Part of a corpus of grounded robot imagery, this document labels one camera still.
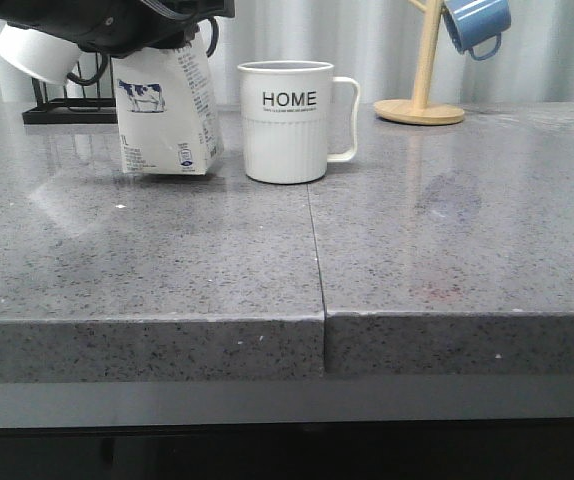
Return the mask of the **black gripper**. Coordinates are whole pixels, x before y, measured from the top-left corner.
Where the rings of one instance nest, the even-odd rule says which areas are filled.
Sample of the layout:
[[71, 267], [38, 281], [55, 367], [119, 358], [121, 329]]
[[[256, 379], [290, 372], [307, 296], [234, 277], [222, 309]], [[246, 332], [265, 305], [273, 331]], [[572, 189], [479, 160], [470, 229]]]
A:
[[144, 48], [176, 49], [198, 23], [235, 16], [233, 1], [0, 1], [0, 20], [124, 58]]

